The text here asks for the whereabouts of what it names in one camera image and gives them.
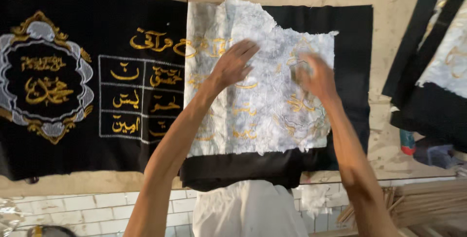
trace human arm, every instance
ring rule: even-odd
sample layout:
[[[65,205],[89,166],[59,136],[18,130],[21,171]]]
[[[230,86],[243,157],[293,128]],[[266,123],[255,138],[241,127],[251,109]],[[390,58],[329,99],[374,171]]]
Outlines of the human arm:
[[[297,78],[303,89],[321,100],[329,116],[342,184],[354,208],[359,236],[398,236],[375,173],[344,112],[336,91],[334,72],[317,55],[302,54],[302,58],[312,67],[313,74],[310,76],[299,69]]]
[[[253,69],[246,63],[258,50],[259,47],[247,39],[227,50],[172,123],[144,170],[143,186],[124,236],[164,236],[172,180],[190,151],[201,121],[217,95],[227,86],[243,80]]]

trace beige table surface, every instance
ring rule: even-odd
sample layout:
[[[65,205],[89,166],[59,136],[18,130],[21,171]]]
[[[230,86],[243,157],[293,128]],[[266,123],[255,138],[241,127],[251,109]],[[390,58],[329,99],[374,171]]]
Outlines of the beige table surface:
[[[189,0],[222,2],[223,0]],[[388,123],[390,98],[381,95],[389,69],[417,0],[249,0],[263,5],[319,7],[373,5],[374,30],[370,72],[370,139],[368,159],[379,180],[452,176],[452,170],[429,167],[400,151],[399,130]],[[340,181],[339,172],[303,173],[302,183]],[[136,172],[79,172],[40,178],[35,185],[0,178],[0,196],[80,194],[139,191],[143,181]],[[176,178],[173,188],[180,188]]]

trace left hand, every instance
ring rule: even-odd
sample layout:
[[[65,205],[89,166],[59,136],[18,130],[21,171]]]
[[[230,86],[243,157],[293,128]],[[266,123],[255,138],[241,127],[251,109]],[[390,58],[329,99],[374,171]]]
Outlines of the left hand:
[[[246,64],[259,49],[260,47],[249,39],[234,44],[219,58],[208,79],[214,82],[219,92],[229,85],[242,81],[253,70],[252,66]]]

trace white shirt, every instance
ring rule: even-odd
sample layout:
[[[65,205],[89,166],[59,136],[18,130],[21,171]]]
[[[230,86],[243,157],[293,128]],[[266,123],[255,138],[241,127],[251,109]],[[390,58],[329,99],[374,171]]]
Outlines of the white shirt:
[[[199,192],[193,233],[196,237],[308,236],[293,196],[265,180]]]

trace black cloth piece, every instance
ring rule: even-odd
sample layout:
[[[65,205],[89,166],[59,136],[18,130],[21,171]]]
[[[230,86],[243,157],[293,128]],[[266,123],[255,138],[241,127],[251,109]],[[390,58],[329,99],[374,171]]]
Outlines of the black cloth piece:
[[[368,150],[369,74],[373,33],[372,6],[305,7],[264,6],[282,28],[300,33],[324,34],[339,31],[334,42],[334,77],[344,110],[359,140]],[[193,156],[180,170],[183,186],[209,191],[241,180],[262,179],[274,185],[296,187],[301,171],[337,170],[332,132],[325,148],[257,153]]]
[[[401,111],[395,111],[391,124],[407,131],[451,143],[467,153],[467,99],[434,83],[416,87]]]
[[[426,32],[426,27],[430,18],[433,16],[437,0],[417,0],[415,9],[401,44],[392,63],[388,79],[384,84],[382,94],[385,96],[394,96],[399,80],[403,76],[404,68],[407,63],[417,54],[418,44],[422,41]]]
[[[84,63],[88,64],[93,71],[93,76],[86,85],[94,93],[94,98],[89,104],[93,106],[92,111],[81,121],[76,121],[75,127],[70,127],[68,132],[58,139],[56,145],[40,135],[37,129],[33,130],[32,124],[19,125],[11,119],[0,118],[0,174],[11,180],[20,180],[77,171],[142,172],[152,151],[157,146],[157,141],[162,138],[161,135],[152,137],[149,130],[155,133],[166,132],[183,108],[184,80],[175,81],[175,84],[157,84],[153,78],[156,84],[153,88],[150,85],[150,76],[156,77],[152,67],[157,65],[164,70],[180,70],[181,78],[184,79],[184,55],[177,54],[173,47],[180,42],[180,39],[186,38],[187,3],[173,0],[2,0],[0,10],[2,13],[0,36],[11,34],[13,27],[20,26],[27,18],[41,11],[56,27],[59,27],[60,32],[68,35],[66,41],[72,41],[83,48],[90,55],[91,60],[90,63]],[[166,33],[160,36],[159,48],[167,43],[165,41],[168,38],[173,43],[162,51],[151,50],[145,43],[147,34],[137,31],[138,28],[145,32],[152,30]],[[130,45],[130,40],[134,36],[136,36],[134,43],[145,45],[143,49],[135,49]],[[153,44],[155,44],[155,39],[156,36],[152,35]],[[32,40],[34,39],[29,37],[25,41],[18,41],[14,44],[30,43]],[[184,45],[178,46],[178,50],[184,52]],[[32,67],[21,70],[21,63],[24,62],[21,60],[22,57],[53,55],[63,57],[66,66],[56,72],[34,70]],[[19,107],[47,117],[57,116],[78,104],[77,94],[83,90],[83,87],[80,86],[80,78],[75,71],[77,61],[64,51],[35,44],[20,47],[17,51],[10,52],[8,56],[13,66],[6,70],[5,76],[10,81],[8,89],[18,97]],[[126,57],[130,60],[120,60],[119,57]],[[170,64],[153,63],[154,61]],[[131,76],[135,75],[136,69],[139,69],[139,76],[134,80],[115,79],[110,74],[110,70],[125,75],[125,69],[120,63],[128,63],[126,73],[133,73]],[[25,83],[30,77],[34,80],[59,77],[59,80],[67,84],[67,88],[73,89],[74,92],[66,96],[68,101],[62,103],[56,104],[57,102],[53,103],[40,97],[39,99],[44,99],[42,102],[30,104],[25,100],[27,96]],[[167,76],[162,74],[161,78],[167,79]],[[143,85],[143,79],[147,89],[131,86]],[[103,85],[102,82],[129,84],[130,86]],[[134,90],[139,96],[137,109],[125,103],[119,108],[113,106],[114,97],[116,97],[117,104],[120,103],[120,94],[127,94],[131,101],[135,101]],[[155,95],[163,97],[157,100],[154,98]],[[38,98],[32,93],[29,96]],[[155,103],[167,105],[173,102],[173,99],[176,99],[175,103],[180,105],[179,109],[151,112]],[[101,109],[131,111],[132,114],[103,112]],[[1,110],[2,113],[9,111],[3,106]],[[138,112],[146,116],[164,115],[165,117],[148,118]],[[116,120],[113,115],[120,115],[121,118]],[[131,133],[130,129],[122,128],[118,121],[125,121],[128,126],[136,124],[135,127],[138,127],[138,130]],[[165,127],[162,128],[158,121],[165,121]],[[116,133],[112,130],[112,126],[116,129],[122,128],[122,130]],[[104,137],[106,134],[122,136]]]
[[[426,66],[443,40],[464,0],[447,0],[440,17],[420,49],[408,64],[392,102],[400,111],[392,113],[391,124],[408,131],[452,143],[458,150],[467,148],[467,100],[434,83],[416,86]]]
[[[406,101],[410,99],[410,96],[415,89],[415,83],[435,55],[438,46],[443,40],[449,25],[454,19],[463,1],[464,0],[446,1],[438,20],[431,30],[431,33],[420,47],[417,55],[414,55],[412,60],[407,63],[404,72],[402,73],[403,77],[401,77],[397,84],[397,89],[391,100],[391,102],[399,109],[401,109]]]

